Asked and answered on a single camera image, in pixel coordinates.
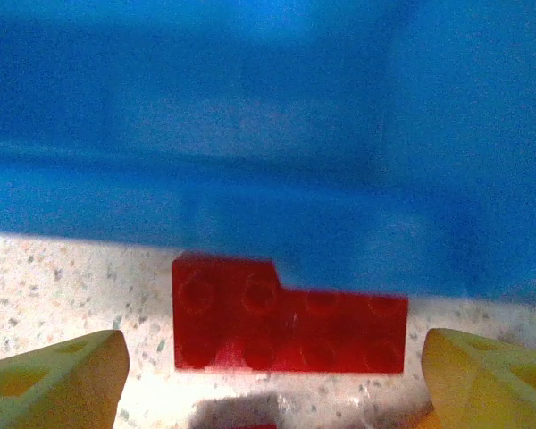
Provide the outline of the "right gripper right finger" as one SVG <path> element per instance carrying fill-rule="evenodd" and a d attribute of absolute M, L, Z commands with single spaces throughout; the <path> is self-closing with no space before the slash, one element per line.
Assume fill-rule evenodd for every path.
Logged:
<path fill-rule="evenodd" d="M 431 329 L 422 370 L 442 427 L 536 428 L 536 350 Z"/>

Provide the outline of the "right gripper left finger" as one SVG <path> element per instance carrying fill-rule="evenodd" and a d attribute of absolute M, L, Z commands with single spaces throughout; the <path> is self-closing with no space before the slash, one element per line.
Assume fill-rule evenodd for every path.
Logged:
<path fill-rule="evenodd" d="M 0 428 L 111 428 L 129 373 L 119 330 L 0 360 Z"/>

